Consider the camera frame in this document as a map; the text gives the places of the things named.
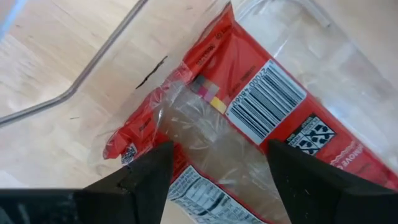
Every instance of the clear plastic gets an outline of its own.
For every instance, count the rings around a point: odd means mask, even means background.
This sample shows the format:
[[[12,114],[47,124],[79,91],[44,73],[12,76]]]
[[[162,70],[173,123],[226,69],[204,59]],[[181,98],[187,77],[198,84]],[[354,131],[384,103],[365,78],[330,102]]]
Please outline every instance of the clear plastic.
[[[70,98],[56,99],[63,103],[54,103],[56,106],[24,119],[12,117],[13,123],[8,117],[2,119],[7,125],[0,129],[1,182],[6,187],[84,187],[119,168],[119,160],[102,160],[106,141],[146,94],[180,64],[225,2],[191,2],[188,6],[149,1],[142,9],[135,8],[139,12],[129,16],[134,19],[124,21],[126,27],[121,35],[113,36],[100,60],[94,61],[91,70],[85,70],[88,77],[76,92],[69,93]],[[344,33],[332,22],[326,26],[319,22],[300,1],[233,4],[241,25],[398,172],[398,92]],[[200,8],[204,13],[188,16],[188,7]],[[168,8],[173,16],[152,26],[151,18],[162,8]],[[168,32],[157,32],[165,26],[170,27]],[[156,42],[158,38],[167,39],[168,46]],[[178,46],[170,53],[169,47],[175,44]],[[141,94],[132,95],[166,55],[168,59],[148,79],[146,88],[139,89]]]

